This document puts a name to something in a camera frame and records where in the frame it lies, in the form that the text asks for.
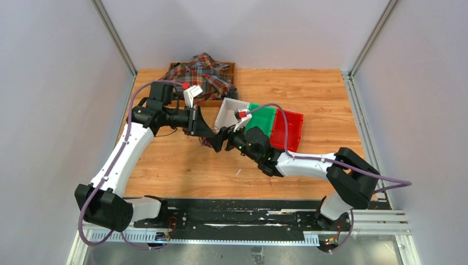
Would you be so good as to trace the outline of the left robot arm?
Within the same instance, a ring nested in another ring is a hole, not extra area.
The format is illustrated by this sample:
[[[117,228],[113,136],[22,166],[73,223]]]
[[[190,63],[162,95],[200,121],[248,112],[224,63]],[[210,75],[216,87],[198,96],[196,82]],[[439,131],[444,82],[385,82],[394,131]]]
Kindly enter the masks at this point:
[[[79,225],[88,222],[114,232],[123,232],[135,221],[148,221],[156,228],[169,221],[166,202],[146,195],[124,198],[127,182],[149,143],[162,127],[181,128],[187,135],[212,137],[212,131],[195,104],[200,85],[156,80],[145,84],[149,95],[127,115],[123,134],[111,155],[89,184],[79,184],[75,199],[80,209]]]

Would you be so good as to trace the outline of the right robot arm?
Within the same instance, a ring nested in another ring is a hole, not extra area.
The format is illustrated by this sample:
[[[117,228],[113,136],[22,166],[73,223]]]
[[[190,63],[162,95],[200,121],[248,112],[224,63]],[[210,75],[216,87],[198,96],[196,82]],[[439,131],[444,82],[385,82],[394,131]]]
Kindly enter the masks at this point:
[[[234,131],[223,127],[207,142],[216,152],[237,149],[268,176],[304,176],[330,182],[334,191],[325,196],[315,212],[322,230],[330,230],[349,210],[367,209],[377,184],[378,171],[353,150],[341,147],[335,153],[311,155],[273,147],[260,128]]]

